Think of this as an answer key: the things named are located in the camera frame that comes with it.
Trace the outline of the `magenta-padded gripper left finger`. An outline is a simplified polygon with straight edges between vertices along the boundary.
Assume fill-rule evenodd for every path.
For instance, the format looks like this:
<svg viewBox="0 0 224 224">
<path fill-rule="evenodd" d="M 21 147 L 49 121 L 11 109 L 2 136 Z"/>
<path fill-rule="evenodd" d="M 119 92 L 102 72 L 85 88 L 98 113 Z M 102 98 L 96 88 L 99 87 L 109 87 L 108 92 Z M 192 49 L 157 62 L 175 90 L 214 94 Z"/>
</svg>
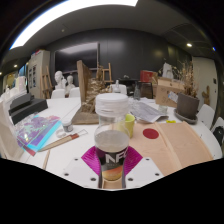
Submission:
<svg viewBox="0 0 224 224">
<path fill-rule="evenodd" d="M 81 157 L 74 157 L 62 172 L 62 177 L 81 187 L 97 189 L 101 182 L 101 167 L 95 147 Z"/>
</svg>

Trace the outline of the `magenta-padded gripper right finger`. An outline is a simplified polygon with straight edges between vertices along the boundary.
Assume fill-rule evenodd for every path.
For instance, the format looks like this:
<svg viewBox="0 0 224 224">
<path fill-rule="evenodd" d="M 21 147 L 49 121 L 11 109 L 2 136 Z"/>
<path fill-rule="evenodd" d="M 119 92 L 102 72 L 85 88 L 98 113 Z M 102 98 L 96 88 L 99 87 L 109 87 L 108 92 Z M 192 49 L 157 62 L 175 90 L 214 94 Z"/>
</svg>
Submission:
<svg viewBox="0 0 224 224">
<path fill-rule="evenodd" d="M 141 156 L 134 148 L 128 147 L 123 164 L 123 187 L 143 187 L 163 177 L 162 172 L 150 157 Z"/>
</svg>

